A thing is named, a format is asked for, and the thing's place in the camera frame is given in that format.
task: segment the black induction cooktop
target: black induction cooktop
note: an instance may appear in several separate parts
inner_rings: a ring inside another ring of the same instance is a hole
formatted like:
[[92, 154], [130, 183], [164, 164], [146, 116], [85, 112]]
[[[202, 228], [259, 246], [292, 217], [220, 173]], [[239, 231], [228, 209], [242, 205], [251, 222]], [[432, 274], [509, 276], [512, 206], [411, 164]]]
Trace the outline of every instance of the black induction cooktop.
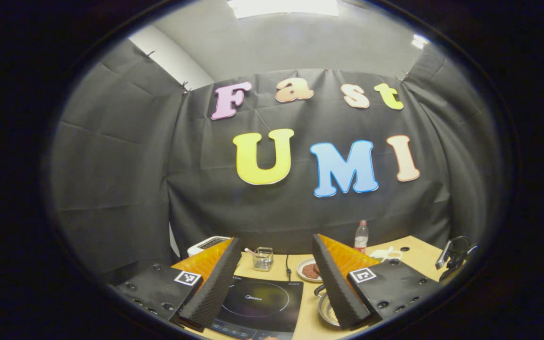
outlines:
[[211, 329], [238, 339], [289, 340], [298, 322], [303, 282], [234, 276]]

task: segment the white wall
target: white wall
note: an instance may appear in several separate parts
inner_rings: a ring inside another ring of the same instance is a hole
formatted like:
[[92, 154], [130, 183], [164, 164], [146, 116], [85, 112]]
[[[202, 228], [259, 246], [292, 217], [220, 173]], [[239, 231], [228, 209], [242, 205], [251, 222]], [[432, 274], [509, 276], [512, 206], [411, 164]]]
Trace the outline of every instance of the white wall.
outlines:
[[211, 76], [200, 67], [180, 46], [157, 27], [149, 25], [134, 33], [129, 40], [157, 62], [180, 83], [188, 82], [188, 89], [213, 84]]

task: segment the plastic bottle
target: plastic bottle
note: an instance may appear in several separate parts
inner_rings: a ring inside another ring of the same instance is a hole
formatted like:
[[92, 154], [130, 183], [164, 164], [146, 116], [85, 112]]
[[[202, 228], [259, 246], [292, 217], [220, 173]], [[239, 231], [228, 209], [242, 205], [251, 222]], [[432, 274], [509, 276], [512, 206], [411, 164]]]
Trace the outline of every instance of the plastic bottle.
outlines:
[[356, 230], [356, 237], [354, 238], [354, 249], [361, 253], [365, 253], [366, 242], [369, 240], [369, 227], [366, 225], [365, 220], [360, 221], [358, 229]]

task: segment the pink letter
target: pink letter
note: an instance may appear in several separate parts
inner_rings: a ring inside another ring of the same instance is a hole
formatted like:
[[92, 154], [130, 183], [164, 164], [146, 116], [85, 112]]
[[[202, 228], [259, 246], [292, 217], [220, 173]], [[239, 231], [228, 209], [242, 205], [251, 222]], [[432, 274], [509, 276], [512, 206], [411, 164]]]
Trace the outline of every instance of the pink letter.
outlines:
[[232, 102], [236, 106], [242, 104], [242, 100], [245, 98], [245, 93], [242, 90], [249, 91], [253, 88], [250, 82], [244, 82], [240, 84], [234, 84], [224, 86], [215, 90], [218, 94], [218, 105], [215, 108], [215, 112], [211, 115], [211, 119], [229, 118], [236, 114], [236, 109], [232, 108]]

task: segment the blue letter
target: blue letter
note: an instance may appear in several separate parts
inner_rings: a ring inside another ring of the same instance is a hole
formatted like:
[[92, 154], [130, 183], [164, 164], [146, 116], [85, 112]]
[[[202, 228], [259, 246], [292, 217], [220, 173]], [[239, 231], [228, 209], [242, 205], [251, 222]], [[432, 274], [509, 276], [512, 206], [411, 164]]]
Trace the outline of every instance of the blue letter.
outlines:
[[349, 151], [348, 161], [344, 161], [339, 151], [331, 143], [318, 143], [310, 147], [310, 152], [318, 159], [319, 185], [314, 190], [316, 197], [333, 196], [337, 189], [331, 184], [331, 176], [345, 194], [349, 191], [352, 178], [356, 174], [354, 191], [367, 192], [376, 190], [379, 184], [373, 174], [371, 150], [373, 143], [368, 140], [357, 140]]

